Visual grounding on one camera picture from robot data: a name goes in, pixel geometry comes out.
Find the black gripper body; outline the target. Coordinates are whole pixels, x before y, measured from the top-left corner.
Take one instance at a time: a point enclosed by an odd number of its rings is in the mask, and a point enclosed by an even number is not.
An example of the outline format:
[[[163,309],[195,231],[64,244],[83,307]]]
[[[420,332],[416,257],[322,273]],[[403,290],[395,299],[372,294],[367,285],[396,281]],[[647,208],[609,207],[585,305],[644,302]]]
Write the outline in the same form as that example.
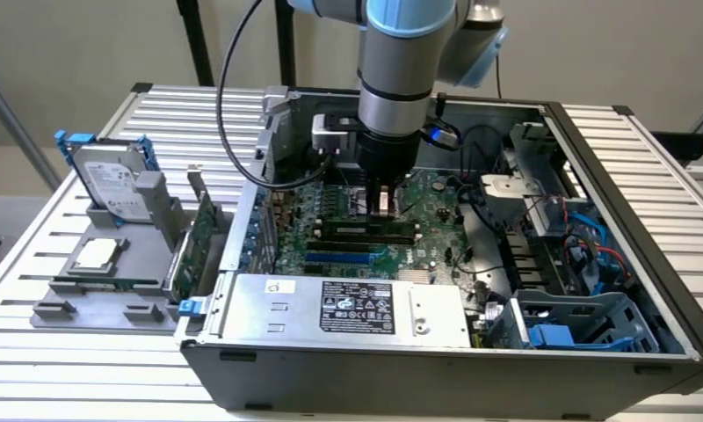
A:
[[[415,165],[420,135],[386,136],[363,132],[356,137],[356,164],[367,179],[394,188]]]

